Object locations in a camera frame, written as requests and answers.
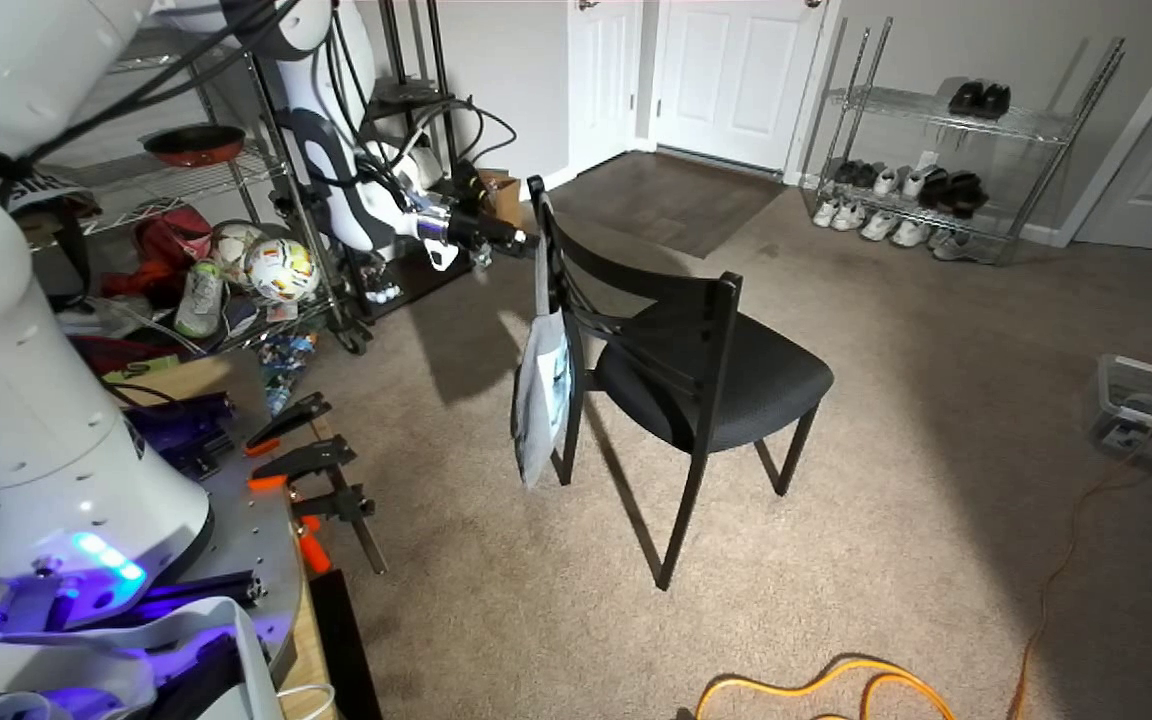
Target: box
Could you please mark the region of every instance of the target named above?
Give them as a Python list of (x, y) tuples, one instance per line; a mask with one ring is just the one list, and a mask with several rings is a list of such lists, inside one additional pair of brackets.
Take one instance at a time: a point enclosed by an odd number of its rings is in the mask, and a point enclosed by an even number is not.
[(510, 231), (522, 231), (526, 210), (522, 210), (522, 187), (516, 177), (503, 170), (481, 170), (483, 183), (483, 217), (507, 226)]
[(1090, 436), (1117, 457), (1152, 464), (1152, 363), (1098, 358)]

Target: carpet floor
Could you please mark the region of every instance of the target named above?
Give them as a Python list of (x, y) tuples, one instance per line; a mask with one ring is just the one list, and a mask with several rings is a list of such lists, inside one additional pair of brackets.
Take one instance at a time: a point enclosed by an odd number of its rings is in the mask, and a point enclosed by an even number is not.
[[(1152, 360), (1152, 253), (937, 263), (816, 231), (780, 194), (711, 258), (648, 262), (745, 274), (745, 311), (834, 368), (785, 502), (750, 449), (711, 459), (670, 593), (655, 593), (592, 431), (573, 489), (516, 477), (526, 262), (393, 311), (359, 360), (322, 344), (313, 363), (309, 388), (337, 403), (376, 498), (389, 575), (343, 529), (332, 546), (389, 715), (648, 720), (690, 710), (719, 671), (802, 685), (834, 652), (867, 652), (992, 720), (1034, 628), (1032, 720), (1152, 715), (1152, 477), (1086, 443), (1095, 358)], [(660, 539), (682, 459), (592, 410)], [(1070, 509), (1098, 486), (1127, 489), (1086, 503), (1042, 605)], [(711, 715), (856, 715), (860, 687), (846, 678), (807, 703), (724, 691)], [(926, 715), (903, 691), (875, 710)]]
[(708, 258), (747, 217), (780, 198), (780, 183), (690, 163), (660, 154), (624, 154), (553, 194), (573, 217), (609, 238)]

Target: chair seat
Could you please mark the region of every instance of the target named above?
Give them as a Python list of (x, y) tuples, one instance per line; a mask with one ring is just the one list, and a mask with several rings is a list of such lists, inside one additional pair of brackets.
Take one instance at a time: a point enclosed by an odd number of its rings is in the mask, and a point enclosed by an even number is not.
[[(696, 303), (653, 303), (620, 323), (594, 363), (598, 388), (679, 452), (696, 449), (699, 426), (699, 403), (679, 401), (696, 392), (679, 392), (679, 385), (704, 377), (711, 344), (696, 323), (704, 323)], [(728, 385), (716, 401), (708, 452), (780, 431), (807, 417), (832, 385), (829, 363), (780, 331), (747, 318), (734, 318), (730, 331)]]

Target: black chair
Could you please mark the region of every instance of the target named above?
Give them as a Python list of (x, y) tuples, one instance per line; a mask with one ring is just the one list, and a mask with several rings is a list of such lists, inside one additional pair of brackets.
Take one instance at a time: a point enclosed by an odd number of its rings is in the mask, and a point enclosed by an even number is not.
[[(538, 177), (526, 180), (526, 194), (535, 227), (547, 239), (553, 303), (564, 307), (573, 347), (573, 412), (564, 452), (554, 457), (560, 486), (573, 486), (585, 392), (609, 392), (624, 417), (633, 417), (662, 443), (688, 452), (688, 486), (662, 562), (641, 514), (626, 509), (655, 590), (666, 590), (708, 457), (754, 443), (777, 498), (785, 498), (807, 443), (816, 410), (832, 388), (832, 373), (798, 344), (734, 311), (741, 275), (724, 274), (716, 282), (696, 282), (616, 263), (575, 244), (554, 226)], [(633, 318), (609, 318), (587, 295), (587, 275), (648, 302), (648, 307)], [(787, 426), (796, 426), (796, 431), (785, 464), (777, 464), (768, 436)]]

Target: plastic bag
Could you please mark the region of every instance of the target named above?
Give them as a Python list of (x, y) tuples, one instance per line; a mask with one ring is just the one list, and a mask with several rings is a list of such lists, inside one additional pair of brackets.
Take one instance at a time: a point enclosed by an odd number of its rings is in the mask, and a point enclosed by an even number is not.
[(535, 321), (516, 368), (510, 439), (519, 477), (535, 489), (573, 410), (573, 351), (564, 311), (547, 307), (547, 239), (535, 250)]

